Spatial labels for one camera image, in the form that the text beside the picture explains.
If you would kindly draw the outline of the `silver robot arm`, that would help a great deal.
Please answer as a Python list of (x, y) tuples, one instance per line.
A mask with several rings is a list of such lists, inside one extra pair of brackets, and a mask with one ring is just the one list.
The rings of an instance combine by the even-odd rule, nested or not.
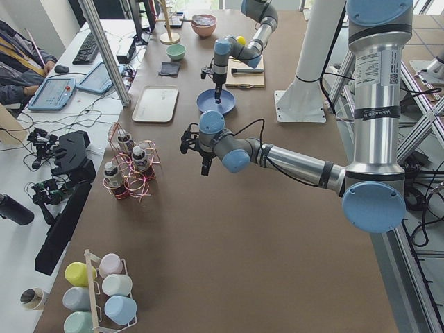
[(316, 122), (323, 116), (322, 81), (330, 51), (345, 18), (350, 20), (348, 46), (355, 57), (354, 155), (348, 166), (265, 144), (239, 139), (219, 112), (204, 112), (198, 130), (186, 130), (182, 153), (202, 157), (203, 175), (214, 158), (236, 173), (250, 163), (275, 169), (305, 185), (335, 191), (346, 218), (357, 228), (383, 233), (403, 220), (404, 169), (396, 157), (400, 117), (402, 49), (412, 33), (411, 1), (316, 1), (292, 84), (279, 92), (281, 122)]
[(201, 78), (212, 75), (212, 80), (216, 85), (214, 93), (216, 104), (221, 103), (221, 92), (227, 79), (229, 58), (235, 58), (255, 69), (262, 59), (269, 37), (278, 27), (278, 13), (271, 1), (243, 0), (241, 12), (259, 23), (259, 28), (252, 40), (247, 45), (243, 45), (233, 36), (217, 39), (214, 43), (212, 62), (201, 71)]

